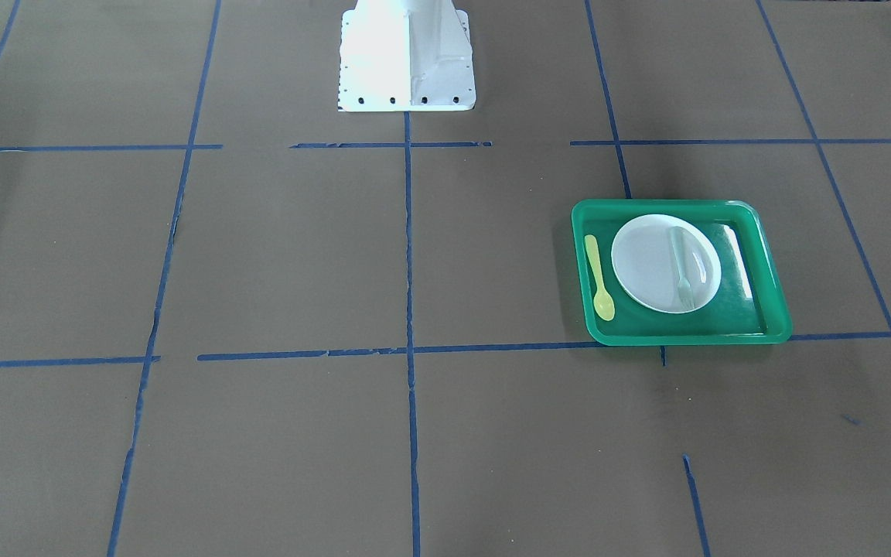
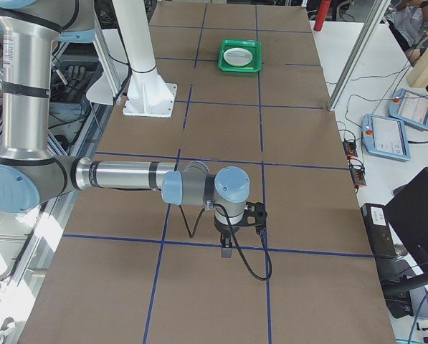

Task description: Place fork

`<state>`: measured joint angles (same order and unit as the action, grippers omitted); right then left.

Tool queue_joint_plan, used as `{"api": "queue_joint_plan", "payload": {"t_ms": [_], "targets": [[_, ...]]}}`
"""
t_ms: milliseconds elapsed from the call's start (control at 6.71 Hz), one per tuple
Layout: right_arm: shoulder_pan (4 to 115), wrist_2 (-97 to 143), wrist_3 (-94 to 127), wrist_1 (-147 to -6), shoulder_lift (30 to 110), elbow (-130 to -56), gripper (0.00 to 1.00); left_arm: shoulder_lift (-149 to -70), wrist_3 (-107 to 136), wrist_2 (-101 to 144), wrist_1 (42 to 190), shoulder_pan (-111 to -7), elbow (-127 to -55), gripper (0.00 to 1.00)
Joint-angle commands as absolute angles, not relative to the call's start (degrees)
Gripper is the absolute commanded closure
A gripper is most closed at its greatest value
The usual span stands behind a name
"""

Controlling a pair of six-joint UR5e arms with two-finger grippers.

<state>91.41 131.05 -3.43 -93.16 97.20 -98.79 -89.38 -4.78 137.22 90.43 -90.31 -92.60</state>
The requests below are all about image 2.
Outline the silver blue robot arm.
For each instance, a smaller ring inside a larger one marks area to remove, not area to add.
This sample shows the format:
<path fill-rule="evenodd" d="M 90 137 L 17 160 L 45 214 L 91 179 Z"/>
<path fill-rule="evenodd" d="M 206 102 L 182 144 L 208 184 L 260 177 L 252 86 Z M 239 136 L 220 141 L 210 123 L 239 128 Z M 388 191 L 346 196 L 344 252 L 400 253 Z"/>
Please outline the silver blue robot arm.
<path fill-rule="evenodd" d="M 55 196 L 88 188 L 161 193 L 168 204 L 214 210 L 222 256 L 239 249 L 247 225 L 249 177 L 238 167 L 212 174 L 187 164 L 94 161 L 56 156 L 47 147 L 54 41 L 92 42 L 92 1 L 0 1 L 3 30 L 3 133 L 0 144 L 0 211 L 17 214 Z"/>

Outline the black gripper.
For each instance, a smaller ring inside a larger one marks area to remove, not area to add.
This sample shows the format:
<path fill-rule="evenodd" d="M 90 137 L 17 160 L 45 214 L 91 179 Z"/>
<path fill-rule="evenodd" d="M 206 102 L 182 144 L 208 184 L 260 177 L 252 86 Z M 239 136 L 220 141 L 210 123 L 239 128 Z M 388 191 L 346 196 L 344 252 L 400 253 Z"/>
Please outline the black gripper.
<path fill-rule="evenodd" d="M 220 243 L 221 243 L 221 258 L 231 258 L 232 257 L 232 233 L 239 231 L 239 227 L 233 225 L 232 230 L 228 224 L 221 223 L 217 218 L 214 218 L 214 225 L 216 230 L 220 233 Z"/>

